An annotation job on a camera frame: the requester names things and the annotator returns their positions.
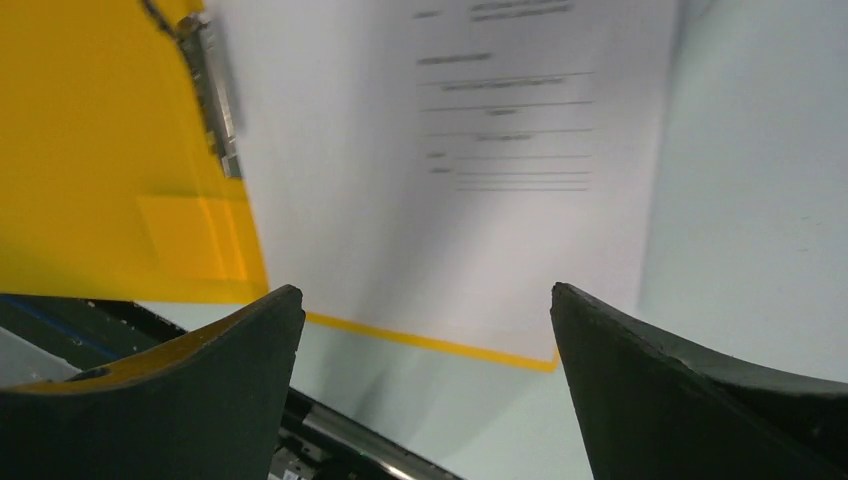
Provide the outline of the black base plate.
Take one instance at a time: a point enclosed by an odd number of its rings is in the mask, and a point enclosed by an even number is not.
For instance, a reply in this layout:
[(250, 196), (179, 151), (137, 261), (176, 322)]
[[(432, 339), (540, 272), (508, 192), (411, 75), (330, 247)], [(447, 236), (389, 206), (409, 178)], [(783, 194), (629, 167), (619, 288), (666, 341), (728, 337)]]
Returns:
[[(1, 384), (65, 380), (185, 332), (133, 302), (4, 294)], [(450, 480), (457, 475), (292, 389), (268, 476)]]

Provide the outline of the metal folder clip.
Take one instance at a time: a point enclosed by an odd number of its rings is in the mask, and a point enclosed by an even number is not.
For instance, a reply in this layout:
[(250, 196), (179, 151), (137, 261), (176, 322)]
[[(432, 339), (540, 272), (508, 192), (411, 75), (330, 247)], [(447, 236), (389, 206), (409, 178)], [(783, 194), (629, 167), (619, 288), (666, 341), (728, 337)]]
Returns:
[(183, 57), (203, 120), (207, 144), (217, 157), (222, 173), (230, 179), (241, 179), (243, 172), (235, 122), (211, 19), (205, 11), (191, 12), (173, 24), (155, 2), (143, 1), (141, 7)]

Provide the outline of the yellow plastic folder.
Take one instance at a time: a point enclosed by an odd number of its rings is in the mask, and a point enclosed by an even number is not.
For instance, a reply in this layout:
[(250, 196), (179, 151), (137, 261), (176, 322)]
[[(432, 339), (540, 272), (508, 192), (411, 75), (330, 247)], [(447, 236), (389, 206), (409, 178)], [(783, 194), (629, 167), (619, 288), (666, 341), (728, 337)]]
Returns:
[(534, 370), (463, 315), (397, 298), (389, 233), (428, 1), (163, 1), (211, 27), (241, 178), (225, 175), (175, 44), (136, 1), (1, 5), (1, 288), (246, 303), (293, 284), (309, 320)]

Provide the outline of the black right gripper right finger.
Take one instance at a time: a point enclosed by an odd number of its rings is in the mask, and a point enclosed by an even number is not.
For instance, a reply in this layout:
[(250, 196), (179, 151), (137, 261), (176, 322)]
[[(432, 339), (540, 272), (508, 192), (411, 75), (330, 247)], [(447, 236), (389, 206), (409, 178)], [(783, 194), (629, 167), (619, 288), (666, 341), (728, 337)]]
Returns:
[(551, 321), (597, 479), (843, 479), (847, 386), (747, 362), (577, 287)]

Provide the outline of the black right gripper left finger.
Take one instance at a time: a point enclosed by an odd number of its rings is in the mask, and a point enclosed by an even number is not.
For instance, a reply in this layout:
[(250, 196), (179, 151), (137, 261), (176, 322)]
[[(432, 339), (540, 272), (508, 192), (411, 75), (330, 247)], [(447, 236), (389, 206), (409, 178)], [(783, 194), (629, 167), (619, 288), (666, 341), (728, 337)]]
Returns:
[(301, 333), (280, 287), (147, 351), (1, 392), (5, 479), (264, 479)]

